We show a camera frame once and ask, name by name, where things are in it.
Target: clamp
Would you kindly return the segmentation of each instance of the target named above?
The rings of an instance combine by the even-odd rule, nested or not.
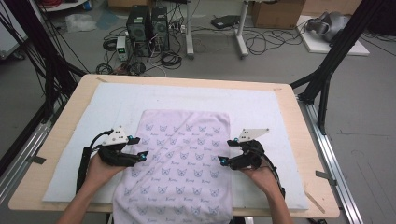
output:
[[[276,171],[276,167],[272,164],[270,159],[265,155],[264,148],[259,141],[254,138],[259,137],[265,133],[268,133],[269,129],[244,129],[239,135],[239,138],[234,140],[228,140],[228,146],[230,147],[241,147],[243,153],[239,156],[228,158],[218,156],[220,165],[229,166],[232,170],[240,170],[244,168],[250,168],[257,170],[263,166],[268,166],[273,173],[276,183],[279,186],[279,190],[285,198],[286,191],[280,185],[279,176]]]
[[[96,140],[105,134],[108,135],[108,138],[102,144],[93,147]],[[127,136],[121,126],[116,130],[99,133],[93,138],[91,145],[89,147],[84,147],[82,150],[81,163],[78,168],[76,193],[85,181],[91,154],[94,151],[97,151],[101,160],[108,165],[132,167],[138,162],[145,161],[149,152],[144,151],[137,153],[137,155],[133,155],[122,153],[121,151],[125,146],[138,144],[139,141],[140,138],[138,137],[133,138],[131,135]]]

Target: floor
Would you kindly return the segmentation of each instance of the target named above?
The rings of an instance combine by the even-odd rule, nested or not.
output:
[[[103,37],[125,25],[124,17],[116,17],[106,7],[90,12],[74,8],[53,15],[61,21],[65,15],[87,13],[97,21],[98,29],[90,32],[65,33],[64,39],[89,71],[104,62]],[[194,24],[210,27],[210,18],[194,19]],[[364,223],[396,223],[396,43],[378,39],[360,39],[370,51],[368,57],[347,56],[332,78],[326,118],[326,130],[332,148],[343,170],[346,182],[359,208]],[[183,46],[183,57],[177,70],[151,69],[145,76],[184,77],[252,82],[291,83],[315,71],[326,55],[307,52],[304,44],[283,45],[263,55],[250,54],[240,60],[239,49],[231,32],[194,33],[195,57],[189,60]],[[258,41],[255,49],[262,49]],[[63,44],[68,61],[80,66],[70,49]],[[112,60],[112,66],[120,64]],[[39,82],[28,60],[8,59],[0,62],[0,156],[44,102]],[[304,87],[295,90],[300,93]],[[53,223],[60,213],[10,211],[7,201],[0,205],[0,215],[7,223]],[[104,215],[88,214],[84,223],[104,223]],[[295,218],[296,223],[308,223]],[[328,223],[347,223],[339,218]],[[271,223],[269,218],[255,218],[255,223]]]

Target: computer tower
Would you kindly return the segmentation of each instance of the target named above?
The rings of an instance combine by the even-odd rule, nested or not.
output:
[[[155,50],[169,50],[169,31],[166,7],[154,7],[151,11],[151,22],[155,36]]]
[[[134,54],[144,57],[150,56],[154,45],[153,42],[152,44],[149,43],[153,37],[149,6],[132,6],[126,28]]]

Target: cloth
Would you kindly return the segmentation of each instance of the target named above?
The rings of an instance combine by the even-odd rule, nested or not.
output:
[[[229,223],[232,219],[227,114],[147,110],[131,153],[148,159],[127,168],[113,200],[113,216],[123,223]]]

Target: cardboard box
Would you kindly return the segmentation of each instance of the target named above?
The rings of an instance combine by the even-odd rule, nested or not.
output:
[[[361,0],[306,0],[302,15],[320,16],[325,11],[352,15],[360,3]]]
[[[131,8],[133,5],[151,7],[151,0],[108,0],[109,7]]]
[[[279,0],[274,4],[254,3],[252,19],[255,27],[293,29],[296,26],[305,0]]]

